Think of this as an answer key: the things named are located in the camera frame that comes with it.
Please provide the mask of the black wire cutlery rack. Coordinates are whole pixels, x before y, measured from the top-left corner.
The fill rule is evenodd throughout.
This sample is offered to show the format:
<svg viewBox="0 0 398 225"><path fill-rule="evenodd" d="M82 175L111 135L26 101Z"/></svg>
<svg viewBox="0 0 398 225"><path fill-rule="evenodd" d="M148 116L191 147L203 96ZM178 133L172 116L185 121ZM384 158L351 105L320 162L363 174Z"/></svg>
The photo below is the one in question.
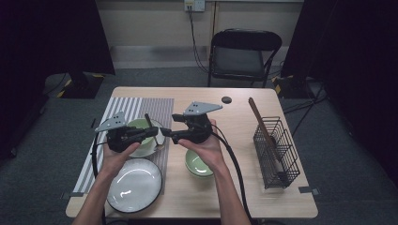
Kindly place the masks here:
<svg viewBox="0 0 398 225"><path fill-rule="evenodd" d="M271 150L261 128L257 127L253 142L265 188L287 188L300 175L296 147L279 116L263 117L262 121L274 146Z"/></svg>

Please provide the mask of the grey white striped placemat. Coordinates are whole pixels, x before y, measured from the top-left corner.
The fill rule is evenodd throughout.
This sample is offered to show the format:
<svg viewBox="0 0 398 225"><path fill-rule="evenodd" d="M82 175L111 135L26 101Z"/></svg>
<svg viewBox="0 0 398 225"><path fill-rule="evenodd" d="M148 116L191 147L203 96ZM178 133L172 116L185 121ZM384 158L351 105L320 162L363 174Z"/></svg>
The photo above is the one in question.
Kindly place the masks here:
<svg viewBox="0 0 398 225"><path fill-rule="evenodd" d="M172 98L111 97L100 123L102 124L105 120L119 112L125 114L127 122L143 118L147 113L154 126L169 128L172 124L173 110L174 100ZM165 138L159 132L157 141L163 144L163 148L158 149L156 143L153 142L152 154L147 153L144 155L144 158L154 162L160 168L163 178L162 184L165 185L170 139ZM92 146L88 150L84 166L73 189L76 193L87 193L94 183L91 152Z"/></svg>

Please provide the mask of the white wall socket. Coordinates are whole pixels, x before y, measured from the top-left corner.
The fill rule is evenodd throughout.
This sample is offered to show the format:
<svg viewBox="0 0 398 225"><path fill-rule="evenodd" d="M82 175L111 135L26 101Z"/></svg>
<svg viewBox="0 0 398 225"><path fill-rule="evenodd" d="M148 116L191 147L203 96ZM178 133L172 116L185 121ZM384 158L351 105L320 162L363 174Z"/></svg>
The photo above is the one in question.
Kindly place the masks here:
<svg viewBox="0 0 398 225"><path fill-rule="evenodd" d="M206 0L184 0L184 10L204 12L206 10Z"/></svg>

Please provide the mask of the green ceramic bowl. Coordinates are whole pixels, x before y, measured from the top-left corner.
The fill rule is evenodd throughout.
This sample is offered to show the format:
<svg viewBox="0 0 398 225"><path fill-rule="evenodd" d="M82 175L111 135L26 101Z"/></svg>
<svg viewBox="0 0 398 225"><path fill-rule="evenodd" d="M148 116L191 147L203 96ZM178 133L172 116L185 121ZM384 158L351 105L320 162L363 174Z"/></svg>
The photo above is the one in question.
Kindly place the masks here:
<svg viewBox="0 0 398 225"><path fill-rule="evenodd" d="M209 177L213 171L205 162L192 150L188 149L185 155L185 165L188 171L197 177Z"/></svg>
<svg viewBox="0 0 398 225"><path fill-rule="evenodd" d="M162 124L156 120L151 120L151 124L153 127L162 128ZM149 124L147 123L147 121L144 118L137 118L135 120L128 122L128 127L148 128ZM141 142L141 145L143 147L148 147L152 143L157 145L158 143L163 143L163 142L164 142L164 136L159 131L156 137L145 138Z"/></svg>
<svg viewBox="0 0 398 225"><path fill-rule="evenodd" d="M191 171L189 171L189 173L193 177L200 178L200 179L210 178L213 176L213 172L191 172Z"/></svg>

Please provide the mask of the black curtain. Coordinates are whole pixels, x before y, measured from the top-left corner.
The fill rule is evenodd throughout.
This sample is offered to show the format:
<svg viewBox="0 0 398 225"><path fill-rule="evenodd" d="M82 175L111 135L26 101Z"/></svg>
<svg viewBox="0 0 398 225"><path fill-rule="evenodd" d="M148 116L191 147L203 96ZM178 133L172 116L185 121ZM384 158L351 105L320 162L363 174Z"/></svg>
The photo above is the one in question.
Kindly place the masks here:
<svg viewBox="0 0 398 225"><path fill-rule="evenodd" d="M46 97L46 79L113 74L96 0L0 0L0 158L11 154Z"/></svg>
<svg viewBox="0 0 398 225"><path fill-rule="evenodd" d="M324 83L398 183L398 0L304 0L282 75Z"/></svg>

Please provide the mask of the small white plate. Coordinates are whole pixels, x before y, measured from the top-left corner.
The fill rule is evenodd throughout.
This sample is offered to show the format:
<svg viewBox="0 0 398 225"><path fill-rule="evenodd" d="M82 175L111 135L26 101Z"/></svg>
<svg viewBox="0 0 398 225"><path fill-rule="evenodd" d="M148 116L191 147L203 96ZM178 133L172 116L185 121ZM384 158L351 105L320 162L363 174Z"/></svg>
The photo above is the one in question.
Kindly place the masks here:
<svg viewBox="0 0 398 225"><path fill-rule="evenodd" d="M130 154L131 157L133 158L144 158L152 155L153 153L156 152L158 149L158 146L155 145L154 143L150 144L148 147L143 147L140 145L138 149L136 149L132 154Z"/></svg>

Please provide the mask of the black stand base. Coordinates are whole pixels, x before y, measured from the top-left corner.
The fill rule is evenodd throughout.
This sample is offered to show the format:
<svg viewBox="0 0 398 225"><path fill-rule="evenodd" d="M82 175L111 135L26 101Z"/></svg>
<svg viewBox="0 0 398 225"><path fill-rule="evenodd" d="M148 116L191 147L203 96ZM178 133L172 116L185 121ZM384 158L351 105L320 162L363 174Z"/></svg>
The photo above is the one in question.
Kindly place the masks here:
<svg viewBox="0 0 398 225"><path fill-rule="evenodd" d="M298 76L274 77L271 79L280 98L314 98L306 78Z"/></svg>
<svg viewBox="0 0 398 225"><path fill-rule="evenodd" d="M74 72L57 96L59 98L94 98L103 80L102 75Z"/></svg>

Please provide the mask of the black folding chair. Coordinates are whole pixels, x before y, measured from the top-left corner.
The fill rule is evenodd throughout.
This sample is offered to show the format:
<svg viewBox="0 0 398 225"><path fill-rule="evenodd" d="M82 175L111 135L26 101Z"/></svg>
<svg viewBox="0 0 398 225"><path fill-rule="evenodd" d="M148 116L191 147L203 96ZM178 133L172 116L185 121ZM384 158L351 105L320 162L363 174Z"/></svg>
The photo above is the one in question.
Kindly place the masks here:
<svg viewBox="0 0 398 225"><path fill-rule="evenodd" d="M263 30L225 29L210 42L207 86L213 78L261 82L265 87L273 58L282 47L279 35Z"/></svg>

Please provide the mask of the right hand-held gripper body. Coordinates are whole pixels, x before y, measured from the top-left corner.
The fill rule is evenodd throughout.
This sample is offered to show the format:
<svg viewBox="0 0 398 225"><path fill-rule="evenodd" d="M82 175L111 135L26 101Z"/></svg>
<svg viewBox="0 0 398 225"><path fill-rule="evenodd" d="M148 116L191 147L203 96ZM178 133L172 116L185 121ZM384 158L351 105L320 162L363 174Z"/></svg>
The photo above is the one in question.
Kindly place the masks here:
<svg viewBox="0 0 398 225"><path fill-rule="evenodd" d="M188 127L181 135L181 139L192 143L203 143L212 133L208 113L220 110L222 105L193 101L182 113L182 121Z"/></svg>

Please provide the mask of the person's left hand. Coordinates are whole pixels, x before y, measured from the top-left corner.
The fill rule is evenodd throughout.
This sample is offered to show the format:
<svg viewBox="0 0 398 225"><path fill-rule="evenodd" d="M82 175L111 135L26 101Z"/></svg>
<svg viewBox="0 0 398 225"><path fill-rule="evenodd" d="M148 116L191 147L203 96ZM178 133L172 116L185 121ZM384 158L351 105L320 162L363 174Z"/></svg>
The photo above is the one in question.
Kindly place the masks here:
<svg viewBox="0 0 398 225"><path fill-rule="evenodd" d="M136 151L140 146L139 143L134 142L121 153L113 151L106 143L103 145L103 161L99 172L99 176L105 180L111 181L115 178L125 162L130 157L130 154Z"/></svg>

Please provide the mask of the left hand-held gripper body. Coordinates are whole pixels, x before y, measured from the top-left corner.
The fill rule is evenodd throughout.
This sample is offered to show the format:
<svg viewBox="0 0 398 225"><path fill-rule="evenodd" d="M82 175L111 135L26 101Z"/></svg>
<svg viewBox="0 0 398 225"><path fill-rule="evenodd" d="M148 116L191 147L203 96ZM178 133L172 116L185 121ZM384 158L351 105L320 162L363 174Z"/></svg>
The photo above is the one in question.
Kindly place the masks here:
<svg viewBox="0 0 398 225"><path fill-rule="evenodd" d="M106 119L95 131L106 131L107 143L117 153L125 151L132 143L139 142L140 129L127 126L124 112L118 112Z"/></svg>

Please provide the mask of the large white ribbed plate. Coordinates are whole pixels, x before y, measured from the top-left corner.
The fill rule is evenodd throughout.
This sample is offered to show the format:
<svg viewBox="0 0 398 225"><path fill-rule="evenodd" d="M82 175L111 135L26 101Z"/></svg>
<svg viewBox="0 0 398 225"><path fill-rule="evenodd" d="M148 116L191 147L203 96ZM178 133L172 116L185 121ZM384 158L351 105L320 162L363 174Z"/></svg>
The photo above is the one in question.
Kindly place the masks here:
<svg viewBox="0 0 398 225"><path fill-rule="evenodd" d="M133 158L124 164L114 178L107 201L116 211L136 213L158 198L161 187L159 167L147 159Z"/></svg>

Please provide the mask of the person's right hand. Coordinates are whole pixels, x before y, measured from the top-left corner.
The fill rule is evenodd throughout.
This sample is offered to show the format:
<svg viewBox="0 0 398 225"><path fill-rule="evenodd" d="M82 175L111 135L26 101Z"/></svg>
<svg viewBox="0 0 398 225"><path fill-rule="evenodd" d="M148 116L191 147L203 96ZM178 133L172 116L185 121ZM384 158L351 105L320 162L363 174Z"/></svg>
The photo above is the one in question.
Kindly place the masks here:
<svg viewBox="0 0 398 225"><path fill-rule="evenodd" d="M216 177L226 176L229 169L222 155L220 140L211 134L204 142L193 143L189 140L180 139L180 145L194 151L214 172Z"/></svg>

